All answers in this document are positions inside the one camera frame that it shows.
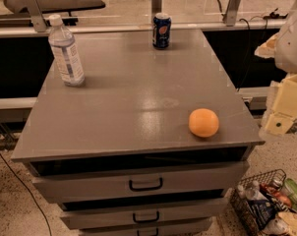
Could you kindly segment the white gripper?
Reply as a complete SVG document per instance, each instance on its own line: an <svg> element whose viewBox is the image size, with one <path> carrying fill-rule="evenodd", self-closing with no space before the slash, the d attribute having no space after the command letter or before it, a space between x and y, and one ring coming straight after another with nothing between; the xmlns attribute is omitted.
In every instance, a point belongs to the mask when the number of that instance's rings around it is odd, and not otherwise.
<svg viewBox="0 0 297 236"><path fill-rule="evenodd" d="M297 119L297 74L288 74L280 83L272 82L267 95L264 130L285 134Z"/></svg>

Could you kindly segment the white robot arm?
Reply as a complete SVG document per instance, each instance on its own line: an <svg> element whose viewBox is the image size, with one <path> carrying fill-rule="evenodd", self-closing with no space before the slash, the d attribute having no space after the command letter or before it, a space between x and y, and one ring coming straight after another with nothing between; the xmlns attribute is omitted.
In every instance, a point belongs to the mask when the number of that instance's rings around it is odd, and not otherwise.
<svg viewBox="0 0 297 236"><path fill-rule="evenodd" d="M280 83L273 82L269 87L263 129L279 136L297 119L297 10L278 33L274 61L287 75Z"/></svg>

